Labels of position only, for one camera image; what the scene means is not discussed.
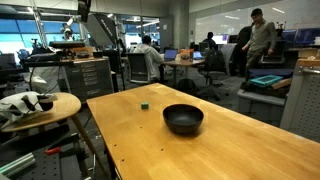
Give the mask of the green block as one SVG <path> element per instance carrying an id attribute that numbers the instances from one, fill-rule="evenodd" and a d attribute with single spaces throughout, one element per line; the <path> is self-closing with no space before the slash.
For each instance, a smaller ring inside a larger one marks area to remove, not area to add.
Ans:
<path id="1" fill-rule="evenodd" d="M 149 108 L 149 103 L 148 102 L 142 102 L 141 103 L 141 109 L 148 109 Z"/>

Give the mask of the black bowl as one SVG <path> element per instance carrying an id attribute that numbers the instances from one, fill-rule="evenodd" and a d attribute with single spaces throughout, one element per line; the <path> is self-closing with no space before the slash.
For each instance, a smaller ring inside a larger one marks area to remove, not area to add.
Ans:
<path id="1" fill-rule="evenodd" d="M 162 114 L 167 127 L 176 134 L 195 132 L 204 118 L 204 114 L 199 108 L 188 104 L 167 106 Z"/>

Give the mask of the wooden block on bin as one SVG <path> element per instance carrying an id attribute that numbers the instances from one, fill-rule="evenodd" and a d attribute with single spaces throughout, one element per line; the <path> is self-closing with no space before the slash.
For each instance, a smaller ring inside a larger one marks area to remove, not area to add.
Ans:
<path id="1" fill-rule="evenodd" d="M 273 84 L 271 87 L 273 89 L 279 89 L 279 88 L 282 88 L 282 87 L 285 87 L 285 86 L 288 86 L 290 85 L 292 82 L 292 78 L 288 78 L 288 79 L 283 79 L 275 84 Z"/>

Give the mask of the black office chair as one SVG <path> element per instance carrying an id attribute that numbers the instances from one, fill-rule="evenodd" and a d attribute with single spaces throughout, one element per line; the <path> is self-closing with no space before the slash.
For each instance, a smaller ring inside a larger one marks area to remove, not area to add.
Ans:
<path id="1" fill-rule="evenodd" d="M 129 80 L 133 83 L 149 84 L 150 73 L 144 53 L 128 53 L 130 68 Z"/>

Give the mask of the seated person in white hoodie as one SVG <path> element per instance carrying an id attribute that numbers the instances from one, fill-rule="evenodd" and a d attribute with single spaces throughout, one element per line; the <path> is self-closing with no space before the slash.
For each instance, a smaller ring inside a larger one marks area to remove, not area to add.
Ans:
<path id="1" fill-rule="evenodd" d="M 164 57 L 151 46 L 151 37 L 148 35 L 144 35 L 142 38 L 142 43 L 138 44 L 133 52 L 145 54 L 151 79 L 161 82 L 163 80 L 163 77 L 161 76 L 160 69 L 161 63 L 164 61 Z"/>

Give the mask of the open laptop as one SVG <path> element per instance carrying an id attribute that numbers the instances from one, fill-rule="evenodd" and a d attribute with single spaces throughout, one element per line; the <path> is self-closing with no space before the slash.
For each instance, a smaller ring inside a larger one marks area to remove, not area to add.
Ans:
<path id="1" fill-rule="evenodd" d="M 165 61 L 173 61 L 178 53 L 177 49 L 166 49 L 164 53 Z"/>

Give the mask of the grey drawer cabinet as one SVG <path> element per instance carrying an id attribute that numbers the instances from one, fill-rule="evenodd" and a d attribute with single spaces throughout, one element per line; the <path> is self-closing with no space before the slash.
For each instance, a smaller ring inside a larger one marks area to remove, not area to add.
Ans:
<path id="1" fill-rule="evenodd" d="M 105 58 L 75 62 L 65 68 L 65 74 L 69 92 L 82 103 L 114 92 L 110 63 Z"/>

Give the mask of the black softbox light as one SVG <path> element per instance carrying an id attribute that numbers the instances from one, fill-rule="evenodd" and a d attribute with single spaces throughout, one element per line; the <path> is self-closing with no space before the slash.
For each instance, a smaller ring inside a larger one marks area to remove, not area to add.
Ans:
<path id="1" fill-rule="evenodd" d="M 117 36 L 115 22 L 106 15 L 89 14 L 85 27 L 98 45 L 104 46 L 116 44 Z"/>

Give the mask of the round wooden side table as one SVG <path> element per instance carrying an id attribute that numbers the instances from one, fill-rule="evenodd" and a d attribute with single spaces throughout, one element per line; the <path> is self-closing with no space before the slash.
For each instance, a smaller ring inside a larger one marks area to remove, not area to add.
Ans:
<path id="1" fill-rule="evenodd" d="M 58 92 L 54 93 L 56 100 L 53 102 L 53 106 L 49 110 L 40 112 L 27 113 L 21 119 L 16 122 L 7 121 L 2 127 L 1 131 L 8 132 L 20 132 L 29 130 L 32 128 L 40 128 L 42 126 L 56 123 L 64 119 L 70 118 L 76 126 L 78 133 L 82 136 L 86 145 L 91 153 L 95 156 L 95 160 L 98 163 L 100 169 L 105 175 L 108 175 L 104 164 L 92 141 L 90 140 L 86 130 L 82 126 L 77 113 L 81 109 L 81 101 L 73 94 Z"/>

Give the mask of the teal tray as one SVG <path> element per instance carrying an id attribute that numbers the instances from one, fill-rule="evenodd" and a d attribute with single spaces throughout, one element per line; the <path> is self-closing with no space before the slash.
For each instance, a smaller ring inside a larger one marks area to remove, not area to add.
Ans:
<path id="1" fill-rule="evenodd" d="M 251 80 L 251 82 L 261 87 L 268 87 L 270 85 L 273 85 L 279 82 L 280 80 L 282 80 L 281 76 L 266 75 L 266 76 L 254 78 Z"/>

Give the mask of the grey plastic storage bin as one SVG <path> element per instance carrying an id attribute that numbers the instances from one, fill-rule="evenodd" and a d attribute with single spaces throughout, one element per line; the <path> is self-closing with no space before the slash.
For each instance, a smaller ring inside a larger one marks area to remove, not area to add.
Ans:
<path id="1" fill-rule="evenodd" d="M 240 89 L 238 111 L 251 118 L 279 127 L 285 100 L 274 96 L 257 94 Z"/>

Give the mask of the standing man in grey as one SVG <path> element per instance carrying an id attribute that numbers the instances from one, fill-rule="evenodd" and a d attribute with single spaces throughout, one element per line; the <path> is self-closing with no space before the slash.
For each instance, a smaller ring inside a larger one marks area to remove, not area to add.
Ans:
<path id="1" fill-rule="evenodd" d="M 242 47 L 243 51 L 247 51 L 247 63 L 245 67 L 245 80 L 250 77 L 250 69 L 253 69 L 261 59 L 265 50 L 268 54 L 272 54 L 276 45 L 276 29 L 271 21 L 263 18 L 263 12 L 260 8 L 256 8 L 251 13 L 253 20 L 252 31 L 249 41 Z"/>

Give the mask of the white cloth bag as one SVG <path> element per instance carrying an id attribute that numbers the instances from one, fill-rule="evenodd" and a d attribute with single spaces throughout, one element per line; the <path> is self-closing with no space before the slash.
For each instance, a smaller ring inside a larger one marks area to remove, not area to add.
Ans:
<path id="1" fill-rule="evenodd" d="M 48 111 L 58 98 L 54 94 L 40 94 L 35 91 L 17 93 L 0 100 L 0 115 L 12 122 L 22 117 Z"/>

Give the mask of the orange handled clamp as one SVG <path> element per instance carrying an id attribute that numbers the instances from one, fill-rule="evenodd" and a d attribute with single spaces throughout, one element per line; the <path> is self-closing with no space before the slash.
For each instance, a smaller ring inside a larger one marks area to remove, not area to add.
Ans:
<path id="1" fill-rule="evenodd" d="M 55 147 L 53 149 L 47 149 L 45 150 L 45 153 L 50 156 L 50 155 L 53 155 L 53 154 L 56 154 L 56 153 L 59 153 L 61 151 L 61 147 Z"/>

